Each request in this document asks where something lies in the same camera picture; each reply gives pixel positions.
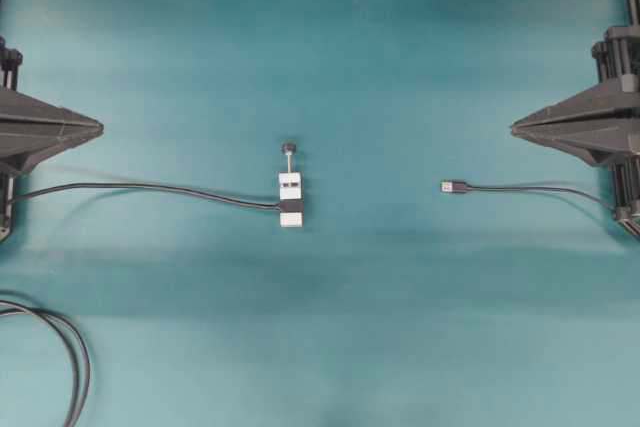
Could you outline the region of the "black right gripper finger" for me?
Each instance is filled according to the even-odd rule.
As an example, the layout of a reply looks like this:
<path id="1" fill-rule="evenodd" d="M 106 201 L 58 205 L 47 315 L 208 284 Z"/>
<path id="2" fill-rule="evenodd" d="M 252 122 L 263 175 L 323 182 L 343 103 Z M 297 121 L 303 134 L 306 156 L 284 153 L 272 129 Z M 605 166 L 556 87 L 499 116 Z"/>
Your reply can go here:
<path id="1" fill-rule="evenodd" d="M 587 130 L 513 127 L 511 133 L 534 144 L 575 156 L 590 166 L 612 165 L 639 156 L 639 135 L 615 127 Z"/>
<path id="2" fill-rule="evenodd" d="M 518 131 L 525 127 L 587 120 L 638 106 L 638 79 L 608 79 L 516 121 L 511 128 Z"/>

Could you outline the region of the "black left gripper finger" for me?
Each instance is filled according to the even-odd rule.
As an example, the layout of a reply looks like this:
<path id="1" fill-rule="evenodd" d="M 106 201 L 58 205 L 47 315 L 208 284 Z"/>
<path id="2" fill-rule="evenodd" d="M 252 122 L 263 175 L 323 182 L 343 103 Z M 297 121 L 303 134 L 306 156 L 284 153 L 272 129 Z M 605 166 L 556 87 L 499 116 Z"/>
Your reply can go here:
<path id="1" fill-rule="evenodd" d="M 89 142 L 102 129 L 76 129 L 62 135 L 1 134 L 1 172 L 30 173 L 39 163 L 66 150 Z"/>
<path id="2" fill-rule="evenodd" d="M 86 127 L 99 132 L 104 130 L 103 124 L 98 120 L 5 87 L 1 88 L 1 120 L 24 124 Z"/>

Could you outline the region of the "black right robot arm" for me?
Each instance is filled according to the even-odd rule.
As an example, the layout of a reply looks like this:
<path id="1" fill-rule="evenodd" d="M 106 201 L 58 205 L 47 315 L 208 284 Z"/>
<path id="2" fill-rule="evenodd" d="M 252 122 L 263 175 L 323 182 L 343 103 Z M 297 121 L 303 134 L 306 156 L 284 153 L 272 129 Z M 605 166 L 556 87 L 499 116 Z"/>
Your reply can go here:
<path id="1" fill-rule="evenodd" d="M 614 220 L 639 237 L 639 27 L 593 45 L 598 83 L 514 122 L 511 134 L 611 171 Z"/>

